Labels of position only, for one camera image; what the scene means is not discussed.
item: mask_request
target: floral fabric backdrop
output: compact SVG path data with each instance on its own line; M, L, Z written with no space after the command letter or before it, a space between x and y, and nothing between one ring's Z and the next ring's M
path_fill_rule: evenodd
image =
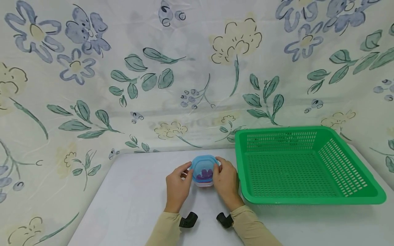
M246 128L331 127L394 188L393 1L0 6L0 245L67 245L117 155Z

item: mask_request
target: blue lid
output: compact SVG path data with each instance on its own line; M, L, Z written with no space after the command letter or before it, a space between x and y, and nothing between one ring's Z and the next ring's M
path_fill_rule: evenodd
M197 183L212 182L214 176L214 164L219 164L213 155L199 155L191 162L193 181Z

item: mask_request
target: beige sleeve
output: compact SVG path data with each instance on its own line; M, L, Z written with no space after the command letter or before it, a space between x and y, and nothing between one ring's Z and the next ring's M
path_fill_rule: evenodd
M245 246L282 246L246 205L232 211L233 227Z
M163 212L145 246L176 246L180 235L181 218L179 214Z

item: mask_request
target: green plastic basket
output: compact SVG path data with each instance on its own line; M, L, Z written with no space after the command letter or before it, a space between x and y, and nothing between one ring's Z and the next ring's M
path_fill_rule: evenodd
M380 204L386 193L325 126L246 129L235 135L238 175L254 204Z

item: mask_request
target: table surface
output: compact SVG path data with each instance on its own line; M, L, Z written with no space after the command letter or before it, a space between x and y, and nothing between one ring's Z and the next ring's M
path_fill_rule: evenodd
M394 192L351 146L387 194L382 205L257 206L248 204L287 246L394 245ZM236 163L234 149L124 154L119 156L90 204L69 246L143 246L166 202L165 177L198 155L222 156ZM216 221L228 215L213 187L192 184L180 214L199 218L182 229L178 245L243 245L235 231Z

